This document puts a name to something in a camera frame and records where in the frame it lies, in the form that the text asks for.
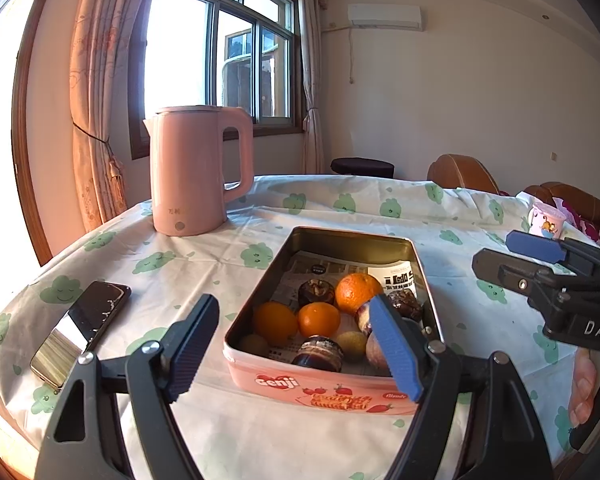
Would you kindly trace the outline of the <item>right hand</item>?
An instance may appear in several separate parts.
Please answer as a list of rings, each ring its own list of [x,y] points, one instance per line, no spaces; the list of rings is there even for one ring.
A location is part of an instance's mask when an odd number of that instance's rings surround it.
[[[591,416],[596,380],[597,368],[592,360],[590,350],[579,348],[574,355],[571,394],[568,404],[571,426],[580,426]]]

